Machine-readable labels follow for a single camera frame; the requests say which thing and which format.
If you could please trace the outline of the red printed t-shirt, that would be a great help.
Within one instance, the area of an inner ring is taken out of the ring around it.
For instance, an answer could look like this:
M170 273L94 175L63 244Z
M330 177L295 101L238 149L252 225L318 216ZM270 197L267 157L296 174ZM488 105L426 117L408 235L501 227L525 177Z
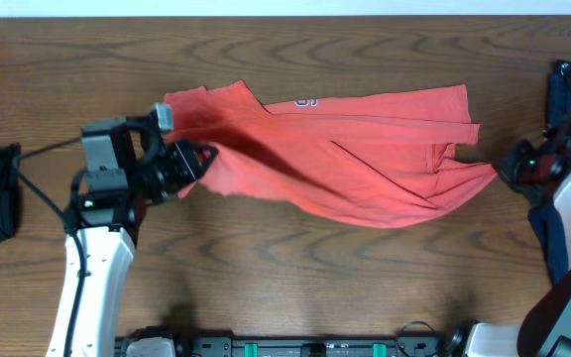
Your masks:
M463 205L496 176L455 158L474 145L467 89L261 103L242 81L169 93L172 142L214 146L202 179L222 195L289 202L342 223L401 228Z

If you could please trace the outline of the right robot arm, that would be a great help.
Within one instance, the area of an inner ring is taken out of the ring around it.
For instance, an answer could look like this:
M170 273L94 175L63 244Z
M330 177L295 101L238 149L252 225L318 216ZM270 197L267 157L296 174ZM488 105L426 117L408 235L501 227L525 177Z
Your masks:
M571 356L571 115L533 147L520 142L499 174L531 204L528 221L549 270L552 288L514 325L475 323L461 342L464 356Z

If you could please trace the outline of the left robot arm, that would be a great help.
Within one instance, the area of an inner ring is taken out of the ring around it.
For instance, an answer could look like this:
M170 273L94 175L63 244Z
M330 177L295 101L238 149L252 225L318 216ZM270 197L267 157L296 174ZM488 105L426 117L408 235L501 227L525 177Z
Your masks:
M181 140L152 144L137 158L131 143L83 140L86 168L65 211L66 271L50 356L111 356L127 272L151 205L201 179L218 151Z

